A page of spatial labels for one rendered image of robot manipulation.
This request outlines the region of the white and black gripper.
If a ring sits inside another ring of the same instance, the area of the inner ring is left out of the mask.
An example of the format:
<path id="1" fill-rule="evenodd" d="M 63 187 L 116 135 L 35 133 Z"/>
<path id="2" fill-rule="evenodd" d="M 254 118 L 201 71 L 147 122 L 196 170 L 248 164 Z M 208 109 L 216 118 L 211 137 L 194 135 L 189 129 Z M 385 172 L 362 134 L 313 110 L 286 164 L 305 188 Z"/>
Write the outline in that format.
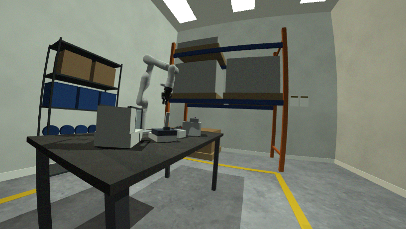
<path id="1" fill-rule="evenodd" d="M 172 88 L 169 88 L 169 87 L 164 87 L 164 92 L 162 92 L 161 93 L 161 96 L 162 96 L 162 99 L 163 99 L 163 101 L 162 101 L 162 104 L 165 104 L 165 105 L 167 105 L 167 103 L 168 103 L 168 101 L 171 99 L 171 97 L 172 97 L 172 95 L 170 95 L 171 94 L 171 92 L 172 92 Z M 171 92 L 170 92 L 171 91 Z M 166 101 L 165 101 L 166 100 Z"/>

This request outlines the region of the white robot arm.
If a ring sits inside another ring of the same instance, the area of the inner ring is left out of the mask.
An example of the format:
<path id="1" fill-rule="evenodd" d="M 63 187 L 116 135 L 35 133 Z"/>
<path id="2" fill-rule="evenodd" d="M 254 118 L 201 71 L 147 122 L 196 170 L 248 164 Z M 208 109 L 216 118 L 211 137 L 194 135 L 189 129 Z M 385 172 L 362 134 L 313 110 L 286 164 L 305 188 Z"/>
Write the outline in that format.
<path id="1" fill-rule="evenodd" d="M 175 77 L 174 74 L 179 72 L 179 69 L 175 65 L 170 65 L 166 62 L 157 60 L 150 55 L 145 55 L 143 57 L 144 63 L 147 64 L 147 70 L 141 77 L 139 92 L 136 99 L 136 104 L 142 106 L 143 116 L 142 116 L 142 130 L 146 130 L 146 114 L 148 110 L 148 99 L 143 97 L 144 91 L 149 87 L 151 75 L 154 66 L 157 66 L 165 71 L 168 71 L 168 78 L 166 84 L 160 84 L 163 87 L 173 88 Z"/>

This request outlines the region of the white benchtop mixer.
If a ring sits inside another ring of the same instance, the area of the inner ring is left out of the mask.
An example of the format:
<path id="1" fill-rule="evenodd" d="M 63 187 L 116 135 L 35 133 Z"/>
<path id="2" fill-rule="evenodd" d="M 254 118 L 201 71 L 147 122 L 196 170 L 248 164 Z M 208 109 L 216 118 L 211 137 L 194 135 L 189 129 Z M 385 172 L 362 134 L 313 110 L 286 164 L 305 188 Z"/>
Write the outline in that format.
<path id="1" fill-rule="evenodd" d="M 186 135 L 201 136 L 201 122 L 197 118 L 191 118 L 190 122 L 183 121 L 183 126 L 176 127 L 175 129 L 186 130 Z"/>

